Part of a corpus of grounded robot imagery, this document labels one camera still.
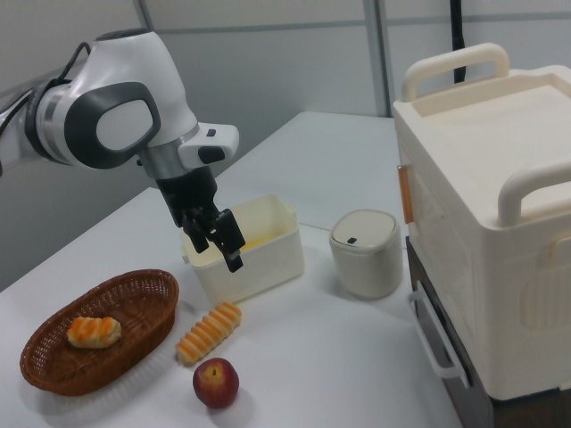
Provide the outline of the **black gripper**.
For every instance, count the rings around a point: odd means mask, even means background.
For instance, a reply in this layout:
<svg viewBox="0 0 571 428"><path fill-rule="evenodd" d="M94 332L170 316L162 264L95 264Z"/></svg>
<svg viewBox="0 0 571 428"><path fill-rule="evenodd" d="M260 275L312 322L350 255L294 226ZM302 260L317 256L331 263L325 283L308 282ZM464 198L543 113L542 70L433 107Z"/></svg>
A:
<svg viewBox="0 0 571 428"><path fill-rule="evenodd" d="M210 167L192 169L183 176L156 181L175 224L182 227L197 253L209 248L207 233L235 273L244 264L241 249L244 236L233 212L216 208L213 198L218 189Z"/></svg>

